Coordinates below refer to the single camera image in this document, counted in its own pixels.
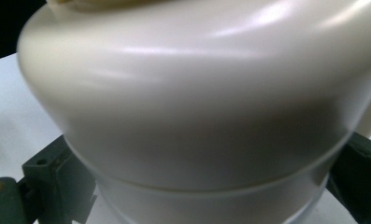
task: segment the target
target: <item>curved plastic surface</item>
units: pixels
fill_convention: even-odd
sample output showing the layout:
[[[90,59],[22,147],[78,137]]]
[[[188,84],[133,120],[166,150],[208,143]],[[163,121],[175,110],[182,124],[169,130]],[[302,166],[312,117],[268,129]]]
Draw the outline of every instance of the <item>curved plastic surface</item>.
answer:
[[[346,141],[371,99],[371,0],[68,2],[42,7],[18,50],[91,169],[233,189]]]

